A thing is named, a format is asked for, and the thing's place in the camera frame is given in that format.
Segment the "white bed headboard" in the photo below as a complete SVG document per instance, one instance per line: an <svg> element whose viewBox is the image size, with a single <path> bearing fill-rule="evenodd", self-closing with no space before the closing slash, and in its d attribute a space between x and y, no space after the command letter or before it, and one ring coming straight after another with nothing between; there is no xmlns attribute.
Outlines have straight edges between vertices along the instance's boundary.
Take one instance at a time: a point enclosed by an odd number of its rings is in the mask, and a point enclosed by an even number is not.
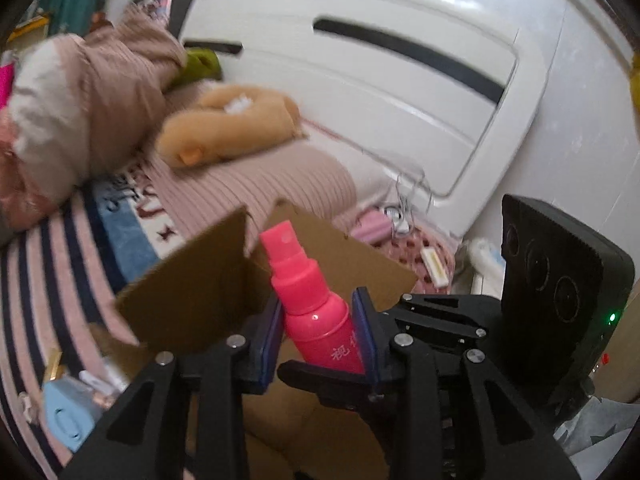
<svg viewBox="0 0 640 480"><path fill-rule="evenodd" d="M192 0L180 34L226 81L283 91L307 122L407 181L463 235L514 159L548 68L525 29L469 0Z"/></svg>

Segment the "pink spray bottle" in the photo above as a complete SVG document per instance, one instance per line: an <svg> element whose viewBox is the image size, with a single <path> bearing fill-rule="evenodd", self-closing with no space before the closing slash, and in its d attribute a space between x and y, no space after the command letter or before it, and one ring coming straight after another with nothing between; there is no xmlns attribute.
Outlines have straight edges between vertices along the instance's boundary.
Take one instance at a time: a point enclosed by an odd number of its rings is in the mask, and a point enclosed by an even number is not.
<svg viewBox="0 0 640 480"><path fill-rule="evenodd" d="M284 328L303 360L340 372L364 373L348 303L329 288L317 260L307 256L291 222L259 235Z"/></svg>

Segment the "orange plush toy pillow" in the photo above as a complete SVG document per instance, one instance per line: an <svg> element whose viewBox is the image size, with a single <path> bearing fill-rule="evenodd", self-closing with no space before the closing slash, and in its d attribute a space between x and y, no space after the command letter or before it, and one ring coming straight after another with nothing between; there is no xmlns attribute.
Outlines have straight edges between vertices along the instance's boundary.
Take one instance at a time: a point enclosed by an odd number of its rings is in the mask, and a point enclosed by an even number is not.
<svg viewBox="0 0 640 480"><path fill-rule="evenodd" d="M286 94L220 84L164 121L155 151L172 168L192 168L269 150L304 136L298 106Z"/></svg>

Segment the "rolled striped quilt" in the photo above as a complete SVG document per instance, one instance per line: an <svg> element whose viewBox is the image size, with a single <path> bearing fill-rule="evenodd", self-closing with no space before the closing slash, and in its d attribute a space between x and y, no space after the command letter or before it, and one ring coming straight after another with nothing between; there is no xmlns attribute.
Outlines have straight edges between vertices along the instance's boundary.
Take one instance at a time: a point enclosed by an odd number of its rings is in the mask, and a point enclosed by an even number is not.
<svg viewBox="0 0 640 480"><path fill-rule="evenodd" d="M36 47L1 110L1 233L30 229L130 159L185 67L184 47L137 6Z"/></svg>

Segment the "striped plush bed blanket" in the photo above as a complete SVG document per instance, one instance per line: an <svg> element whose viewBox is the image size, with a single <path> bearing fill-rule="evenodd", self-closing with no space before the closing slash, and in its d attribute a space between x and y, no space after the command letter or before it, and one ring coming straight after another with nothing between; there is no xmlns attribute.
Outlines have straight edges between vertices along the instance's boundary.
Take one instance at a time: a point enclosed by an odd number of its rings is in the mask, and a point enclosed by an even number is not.
<svg viewBox="0 0 640 480"><path fill-rule="evenodd" d="M41 384L52 351L73 376L114 374L90 334L137 339L117 294L183 242L145 162L94 180L1 251L1 420L37 474L54 479L70 451L47 427Z"/></svg>

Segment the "gold rectangular box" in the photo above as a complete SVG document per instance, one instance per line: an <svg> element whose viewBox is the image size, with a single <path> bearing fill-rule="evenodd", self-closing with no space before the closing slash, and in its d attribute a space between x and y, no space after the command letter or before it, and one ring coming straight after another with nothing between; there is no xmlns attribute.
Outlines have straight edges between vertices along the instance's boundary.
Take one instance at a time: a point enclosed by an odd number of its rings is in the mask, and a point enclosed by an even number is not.
<svg viewBox="0 0 640 480"><path fill-rule="evenodd" d="M63 352L60 349L52 349L50 351L43 373L43 385L47 382L54 382L64 375L65 367L62 364L62 356Z"/></svg>

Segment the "yellow small cabinet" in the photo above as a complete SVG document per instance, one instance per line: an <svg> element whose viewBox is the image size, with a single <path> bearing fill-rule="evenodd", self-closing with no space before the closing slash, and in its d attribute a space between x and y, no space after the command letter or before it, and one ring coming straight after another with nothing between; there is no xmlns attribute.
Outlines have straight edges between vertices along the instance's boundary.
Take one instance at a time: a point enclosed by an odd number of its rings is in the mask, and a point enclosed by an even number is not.
<svg viewBox="0 0 640 480"><path fill-rule="evenodd" d="M36 15L30 20L18 24L11 32L6 44L14 42L25 42L26 40L41 40L48 36L50 26L50 16L47 14Z"/></svg>

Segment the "light blue square case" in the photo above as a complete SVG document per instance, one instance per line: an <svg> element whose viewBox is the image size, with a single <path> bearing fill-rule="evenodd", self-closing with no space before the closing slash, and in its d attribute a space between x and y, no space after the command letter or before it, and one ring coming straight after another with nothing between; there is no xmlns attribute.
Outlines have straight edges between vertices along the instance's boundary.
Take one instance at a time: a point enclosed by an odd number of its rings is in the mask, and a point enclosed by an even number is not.
<svg viewBox="0 0 640 480"><path fill-rule="evenodd" d="M63 375L43 385L43 401L50 433L77 452L115 398L102 396L79 377Z"/></svg>

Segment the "pink ribbed pillow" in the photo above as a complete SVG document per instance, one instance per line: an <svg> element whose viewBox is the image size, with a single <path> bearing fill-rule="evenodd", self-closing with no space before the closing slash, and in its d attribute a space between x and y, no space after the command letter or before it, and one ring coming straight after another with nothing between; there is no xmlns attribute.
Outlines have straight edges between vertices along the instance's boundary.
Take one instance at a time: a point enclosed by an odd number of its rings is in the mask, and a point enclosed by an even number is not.
<svg viewBox="0 0 640 480"><path fill-rule="evenodd" d="M158 199L184 238L198 235L242 206L250 214L247 243L253 244L278 200L348 230L355 222L357 192L352 177L333 156L294 139L230 162L170 168L152 144L145 172Z"/></svg>

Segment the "brown cardboard box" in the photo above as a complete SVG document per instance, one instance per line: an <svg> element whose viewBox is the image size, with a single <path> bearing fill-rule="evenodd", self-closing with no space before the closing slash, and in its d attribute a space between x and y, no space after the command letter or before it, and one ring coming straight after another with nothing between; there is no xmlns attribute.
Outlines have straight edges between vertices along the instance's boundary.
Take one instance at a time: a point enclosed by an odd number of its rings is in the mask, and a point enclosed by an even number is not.
<svg viewBox="0 0 640 480"><path fill-rule="evenodd" d="M267 282L282 266L274 249L244 252L247 212L201 232L117 296L116 308L148 355L64 470L67 479L288 479L286 460L247 439L243 399L272 381L284 332L282 299L312 306L342 300L348 278L367 271L370 248L288 203L273 220L300 240L317 237L332 278L298 256L300 281Z"/></svg>

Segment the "green plush toy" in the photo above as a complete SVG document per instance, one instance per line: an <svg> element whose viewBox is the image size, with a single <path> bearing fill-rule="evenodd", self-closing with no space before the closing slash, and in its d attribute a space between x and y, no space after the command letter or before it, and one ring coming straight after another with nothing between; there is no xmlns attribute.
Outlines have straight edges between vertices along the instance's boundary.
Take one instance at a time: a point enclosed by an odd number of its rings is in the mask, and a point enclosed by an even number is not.
<svg viewBox="0 0 640 480"><path fill-rule="evenodd" d="M186 66L184 66L184 69L172 84L180 87L203 79L222 79L222 69L218 56L213 50L190 48L186 50Z"/></svg>

